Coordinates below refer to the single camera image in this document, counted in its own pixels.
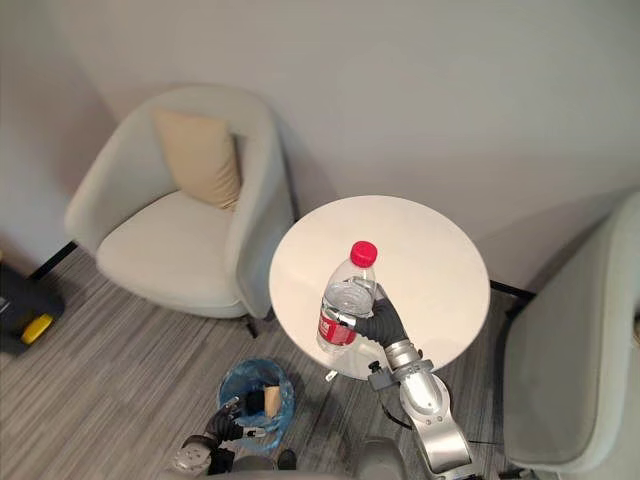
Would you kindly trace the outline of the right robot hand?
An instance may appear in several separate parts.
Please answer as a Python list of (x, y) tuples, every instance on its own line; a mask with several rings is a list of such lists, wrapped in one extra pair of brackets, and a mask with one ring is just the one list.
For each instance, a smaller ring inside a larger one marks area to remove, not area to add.
[(383, 348), (409, 339), (394, 305), (375, 281), (351, 277), (333, 283), (325, 291), (323, 306), (338, 325)]

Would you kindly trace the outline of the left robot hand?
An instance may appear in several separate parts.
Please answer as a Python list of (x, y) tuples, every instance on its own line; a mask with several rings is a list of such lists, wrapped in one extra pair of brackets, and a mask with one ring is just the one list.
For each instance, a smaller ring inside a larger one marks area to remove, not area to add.
[(240, 412), (242, 400), (233, 396), (209, 419), (205, 434), (220, 443), (243, 438), (263, 438), (266, 431), (261, 427), (243, 427), (236, 422), (236, 414)]

